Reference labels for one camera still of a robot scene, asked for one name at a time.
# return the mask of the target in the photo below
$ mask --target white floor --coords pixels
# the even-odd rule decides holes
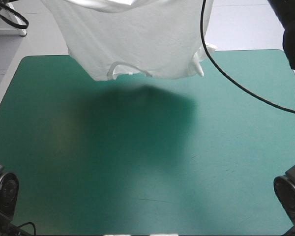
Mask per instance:
[[[30,27],[26,37],[0,36],[0,102],[22,58],[67,54],[62,34],[40,0],[13,4]],[[282,49],[282,38],[283,28],[267,0],[215,0],[206,41],[219,50]]]

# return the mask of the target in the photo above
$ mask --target white cloth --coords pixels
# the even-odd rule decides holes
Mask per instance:
[[[203,75],[203,0],[42,1],[54,15],[70,55],[96,81],[138,72],[170,79]],[[205,31],[212,5],[213,0],[207,0]]]

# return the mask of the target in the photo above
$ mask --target black camera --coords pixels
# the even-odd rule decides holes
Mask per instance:
[[[20,184],[15,174],[4,173],[0,165],[0,231],[6,233],[12,221]]]

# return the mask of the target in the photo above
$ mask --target cable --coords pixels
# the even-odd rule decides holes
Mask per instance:
[[[3,8],[3,9],[5,9],[6,11],[11,12],[11,13],[14,14],[15,16],[17,16],[18,18],[20,18],[20,19],[25,23],[25,25],[20,25],[20,24],[14,23],[13,21],[9,20],[8,18],[6,18],[6,17],[4,17],[4,16],[2,16],[2,15],[0,14],[0,18],[1,18],[4,22],[6,22],[7,24],[9,24],[9,25],[11,25],[11,26],[13,26],[14,28],[17,28],[17,29],[23,29],[23,30],[24,30],[24,29],[27,29],[27,28],[28,28],[28,26],[29,26],[29,21],[28,21],[24,16],[22,16],[22,15],[21,15],[20,13],[18,13],[17,11],[11,9],[10,7],[8,7],[8,6],[6,6],[6,5],[4,5],[4,4],[2,4],[2,3],[0,3],[0,7]]]
[[[18,227],[16,227],[15,229],[20,229],[20,228],[22,228],[22,227],[24,227],[24,226],[26,226],[26,225],[32,225],[33,226],[33,229],[34,229],[34,236],[36,236],[36,226],[35,226],[35,224],[33,223],[33,222],[27,222],[27,223],[24,223],[24,224],[22,224],[22,225],[19,225]]]
[[[256,94],[254,94],[253,92],[251,92],[250,90],[246,89],[244,86],[242,86],[241,84],[239,84],[238,82],[236,82],[231,76],[229,76],[224,70],[222,70],[220,68],[220,66],[215,62],[215,60],[212,58],[212,56],[210,55],[210,53],[208,52],[207,50],[207,45],[206,45],[206,42],[205,42],[205,37],[204,37],[204,27],[203,27],[203,24],[204,24],[204,14],[205,14],[205,7],[206,7],[206,2],[207,0],[203,0],[203,5],[202,5],[202,10],[201,10],[201,20],[200,20],[200,34],[201,34],[201,40],[202,40],[202,44],[203,44],[203,48],[206,52],[206,55],[207,57],[210,59],[210,61],[213,63],[213,65],[216,67],[216,69],[221,72],[222,75],[224,75],[230,82],[232,82],[234,85],[236,85],[238,88],[240,88],[241,90],[243,90],[244,92],[246,92],[247,94],[253,96],[254,98],[272,106],[272,107],[275,107],[277,109],[280,109],[282,111],[285,111],[285,112],[290,112],[290,113],[293,113],[295,114],[295,110],[292,110],[292,109],[289,109],[289,108],[285,108],[285,107],[282,107],[282,106],[279,106],[273,102],[270,102]]]
[[[11,232],[14,232],[14,233],[17,232],[18,235],[28,236],[28,233],[25,235],[24,233],[22,233],[22,232],[20,231],[20,229],[21,229],[22,227],[26,226],[26,225],[32,225],[32,226],[33,226],[33,229],[34,229],[34,234],[33,234],[33,236],[36,236],[36,226],[35,226],[35,224],[32,223],[32,222],[27,222],[27,223],[24,223],[24,224],[19,225],[19,226],[12,226],[12,227],[8,230],[8,232],[6,232],[6,233],[9,235]]]

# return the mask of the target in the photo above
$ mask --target green mat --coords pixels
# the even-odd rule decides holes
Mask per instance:
[[[244,86],[295,109],[281,51],[217,52]],[[26,57],[0,106],[14,224],[41,235],[279,235],[272,182],[295,164],[295,115],[206,76],[95,82],[69,56]]]

